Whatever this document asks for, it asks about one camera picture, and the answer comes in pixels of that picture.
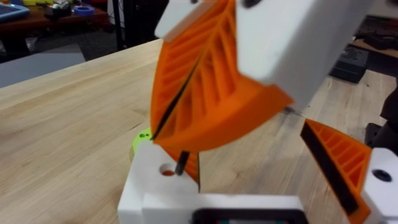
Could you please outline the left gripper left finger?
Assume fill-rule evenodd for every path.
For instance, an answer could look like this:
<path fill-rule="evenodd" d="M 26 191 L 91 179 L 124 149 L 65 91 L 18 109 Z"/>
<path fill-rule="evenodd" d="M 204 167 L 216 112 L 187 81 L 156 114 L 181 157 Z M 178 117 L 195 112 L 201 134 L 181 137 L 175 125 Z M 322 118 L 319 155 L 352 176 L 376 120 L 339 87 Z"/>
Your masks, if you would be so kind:
<path fill-rule="evenodd" d="M 122 224 L 144 222 L 142 206 L 146 193 L 197 194 L 198 184 L 186 172 L 163 175 L 175 170 L 177 163 L 152 141 L 137 145 L 126 183 L 118 204 L 118 219 Z"/>

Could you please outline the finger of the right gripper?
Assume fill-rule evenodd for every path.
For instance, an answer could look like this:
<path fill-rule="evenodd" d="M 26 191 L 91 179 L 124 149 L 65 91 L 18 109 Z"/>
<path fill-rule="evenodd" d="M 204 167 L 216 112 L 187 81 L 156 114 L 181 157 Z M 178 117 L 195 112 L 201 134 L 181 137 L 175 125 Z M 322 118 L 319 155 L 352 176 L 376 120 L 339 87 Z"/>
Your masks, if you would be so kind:
<path fill-rule="evenodd" d="M 190 13 L 177 25 L 177 35 L 164 38 L 155 72 L 150 109 L 154 139 L 179 136 L 205 114 L 198 67 L 228 2 L 170 2 L 159 27 L 185 7 Z"/>
<path fill-rule="evenodd" d="M 303 108 L 366 17 L 372 1 L 227 1 L 198 67 L 204 116 L 165 149 L 200 152 L 234 141 L 287 107 Z M 177 35 L 185 7 L 155 28 Z"/>

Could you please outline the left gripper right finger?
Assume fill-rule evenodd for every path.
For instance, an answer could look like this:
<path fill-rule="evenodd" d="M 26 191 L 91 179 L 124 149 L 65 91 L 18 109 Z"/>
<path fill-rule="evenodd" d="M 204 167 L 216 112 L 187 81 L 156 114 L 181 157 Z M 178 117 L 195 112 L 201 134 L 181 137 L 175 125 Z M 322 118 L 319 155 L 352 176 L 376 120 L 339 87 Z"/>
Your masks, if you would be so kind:
<path fill-rule="evenodd" d="M 306 119 L 300 133 L 350 223 L 397 223 L 397 138 L 366 144 Z"/>

